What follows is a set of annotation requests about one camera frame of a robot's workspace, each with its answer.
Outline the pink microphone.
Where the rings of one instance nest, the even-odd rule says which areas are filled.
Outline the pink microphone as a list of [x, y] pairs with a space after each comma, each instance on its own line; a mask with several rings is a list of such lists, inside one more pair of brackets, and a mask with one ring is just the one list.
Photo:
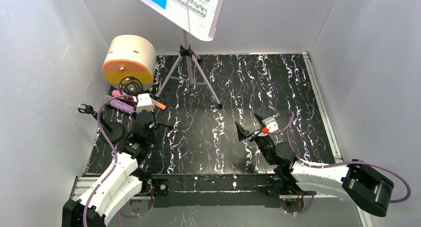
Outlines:
[[120, 97], [120, 98], [118, 98], [119, 100], [124, 100], [124, 101], [130, 102], [130, 103], [136, 103], [138, 101], [136, 96], [128, 95], [128, 94], [126, 94], [123, 91], [120, 91], [118, 89], [115, 89], [111, 92], [112, 97], [116, 97], [116, 96], [120, 96], [120, 95], [127, 95], [128, 97]]

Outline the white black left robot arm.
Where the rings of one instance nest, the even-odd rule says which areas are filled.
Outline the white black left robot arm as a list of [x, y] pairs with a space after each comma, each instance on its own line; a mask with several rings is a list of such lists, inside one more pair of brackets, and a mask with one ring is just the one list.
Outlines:
[[63, 206], [64, 227], [106, 227], [111, 219], [142, 190], [150, 173], [140, 167], [155, 143], [155, 115], [142, 111], [135, 116], [133, 129], [125, 144], [94, 184], [77, 199]]

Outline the white sheet music book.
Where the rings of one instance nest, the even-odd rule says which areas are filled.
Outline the white sheet music book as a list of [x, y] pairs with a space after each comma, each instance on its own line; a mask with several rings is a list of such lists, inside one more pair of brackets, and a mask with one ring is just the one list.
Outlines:
[[201, 41], [212, 41], [224, 0], [140, 0]]

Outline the black tripod microphone stand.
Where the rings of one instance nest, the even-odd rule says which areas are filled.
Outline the black tripod microphone stand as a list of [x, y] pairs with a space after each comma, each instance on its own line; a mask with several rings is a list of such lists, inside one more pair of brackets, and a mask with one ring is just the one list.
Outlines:
[[154, 119], [145, 123], [144, 127], [148, 128], [149, 130], [154, 130], [154, 131], [159, 130], [162, 127], [170, 129], [170, 130], [174, 129], [173, 125], [164, 124], [164, 123], [157, 123], [156, 120], [154, 120]]

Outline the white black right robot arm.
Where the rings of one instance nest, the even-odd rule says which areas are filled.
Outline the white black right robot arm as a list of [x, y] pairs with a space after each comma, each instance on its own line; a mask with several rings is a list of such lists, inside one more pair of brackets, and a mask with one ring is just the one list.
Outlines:
[[292, 147], [290, 137], [287, 137], [287, 142], [275, 143], [272, 135], [289, 134], [293, 112], [288, 114], [286, 126], [282, 129], [274, 117], [255, 117], [260, 127], [253, 132], [244, 129], [238, 122], [234, 123], [238, 139], [256, 143], [265, 161], [273, 166], [283, 192], [333, 195], [353, 201], [371, 215], [386, 216], [394, 189], [394, 183], [389, 178], [358, 159], [345, 165], [304, 161]]

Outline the black round-base desktop mic stand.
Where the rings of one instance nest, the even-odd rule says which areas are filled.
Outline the black round-base desktop mic stand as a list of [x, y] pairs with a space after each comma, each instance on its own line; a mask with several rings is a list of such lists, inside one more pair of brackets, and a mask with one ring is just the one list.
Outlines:
[[[82, 113], [82, 114], [89, 114], [91, 115], [93, 118], [97, 118], [98, 117], [98, 113], [94, 110], [94, 108], [91, 105], [87, 105], [87, 104], [80, 104], [78, 106], [78, 112]], [[102, 115], [100, 115], [100, 127], [103, 128], [104, 133], [102, 134], [102, 137], [104, 140], [105, 136], [107, 136], [108, 140], [112, 143], [115, 144], [117, 143], [119, 140], [121, 140], [125, 134], [125, 128], [121, 123], [118, 122], [106, 122], [104, 120], [104, 118], [102, 117]]]

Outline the purple tripod music stand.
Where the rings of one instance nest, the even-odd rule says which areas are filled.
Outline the purple tripod music stand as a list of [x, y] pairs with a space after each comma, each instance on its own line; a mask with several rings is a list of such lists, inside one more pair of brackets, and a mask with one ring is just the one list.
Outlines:
[[[185, 81], [189, 85], [205, 85], [208, 87], [209, 91], [211, 92], [212, 96], [214, 97], [215, 101], [217, 102], [218, 109], [223, 108], [223, 104], [221, 103], [220, 99], [218, 98], [216, 92], [214, 91], [211, 83], [209, 82], [208, 78], [206, 77], [201, 64], [199, 63], [199, 60], [201, 59], [197, 53], [195, 53], [191, 49], [191, 45], [188, 41], [188, 33], [186, 30], [183, 30], [183, 39], [184, 39], [184, 45], [180, 46], [179, 55], [177, 59], [175, 60], [174, 64], [172, 65], [169, 73], [167, 74], [166, 78], [160, 85], [158, 92], [156, 93], [155, 97], [159, 97], [161, 93], [163, 92], [164, 88], [166, 87], [168, 81], [170, 79]], [[181, 63], [182, 59], [186, 60], [186, 66], [187, 66], [187, 73], [188, 78], [181, 78], [181, 77], [175, 77], [173, 76], [173, 73], [175, 69], [178, 67], [178, 65]], [[198, 71], [203, 78], [203, 82], [196, 82], [195, 74], [196, 71]]]

